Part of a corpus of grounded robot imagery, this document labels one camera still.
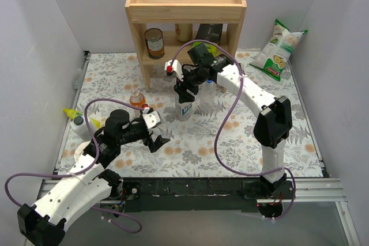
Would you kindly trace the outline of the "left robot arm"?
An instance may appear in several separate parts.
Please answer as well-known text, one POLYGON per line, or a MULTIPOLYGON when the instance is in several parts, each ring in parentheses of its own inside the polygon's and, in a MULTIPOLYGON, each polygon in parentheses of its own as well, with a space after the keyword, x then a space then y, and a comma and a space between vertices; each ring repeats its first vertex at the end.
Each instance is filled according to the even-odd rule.
POLYGON ((161 124, 158 112, 145 108, 130 119, 127 111, 114 110, 97 130, 78 160, 60 181, 32 206, 22 205, 18 225, 33 245, 59 245, 70 226, 101 200, 118 199, 123 192, 122 178, 108 168, 128 143, 142 141, 150 152, 169 140, 161 135, 152 139, 152 130, 161 124))

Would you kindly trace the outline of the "blue label water bottle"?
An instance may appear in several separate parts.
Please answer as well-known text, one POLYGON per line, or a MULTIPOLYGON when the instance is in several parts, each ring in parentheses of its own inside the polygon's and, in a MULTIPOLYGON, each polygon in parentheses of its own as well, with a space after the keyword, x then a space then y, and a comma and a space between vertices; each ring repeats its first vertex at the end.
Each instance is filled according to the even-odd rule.
POLYGON ((180 121, 187 121, 191 118, 193 112, 193 103, 180 103, 179 100, 175 102, 176 117, 180 121))

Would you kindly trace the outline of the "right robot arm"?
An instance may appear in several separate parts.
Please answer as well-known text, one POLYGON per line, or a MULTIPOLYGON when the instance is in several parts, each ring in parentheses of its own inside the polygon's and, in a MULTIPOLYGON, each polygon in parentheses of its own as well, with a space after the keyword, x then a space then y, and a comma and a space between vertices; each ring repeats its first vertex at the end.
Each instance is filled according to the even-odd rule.
POLYGON ((207 41, 196 42, 197 45, 187 52, 193 62, 191 70, 185 70, 176 58, 164 66, 167 75, 176 75, 174 91, 179 96, 179 103, 193 102, 198 87, 211 80, 251 110, 256 117, 253 134, 262 146, 263 167, 258 174, 262 182, 261 191, 272 199, 280 194, 287 179, 284 148, 292 128, 291 102, 287 97, 276 97, 253 83, 226 50, 213 56, 206 47, 207 41))

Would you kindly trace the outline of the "orange drink bottle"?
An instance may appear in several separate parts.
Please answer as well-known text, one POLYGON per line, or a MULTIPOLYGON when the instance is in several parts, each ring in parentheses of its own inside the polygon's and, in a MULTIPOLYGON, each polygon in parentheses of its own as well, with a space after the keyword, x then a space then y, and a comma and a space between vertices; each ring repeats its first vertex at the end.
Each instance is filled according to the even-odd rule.
POLYGON ((144 94, 138 89, 133 89, 130 95, 130 104, 135 107, 142 108, 142 106, 146 104, 146 98, 144 94))

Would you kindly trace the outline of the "clear plastic bottle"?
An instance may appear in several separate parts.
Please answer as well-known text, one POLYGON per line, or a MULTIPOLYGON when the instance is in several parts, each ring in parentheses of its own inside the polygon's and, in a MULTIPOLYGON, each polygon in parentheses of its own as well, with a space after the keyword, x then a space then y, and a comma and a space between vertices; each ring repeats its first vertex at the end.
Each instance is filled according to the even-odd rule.
POLYGON ((199 92, 199 109, 202 113, 208 114, 213 111, 214 98, 216 95, 216 84, 207 84, 204 82, 201 85, 199 92))

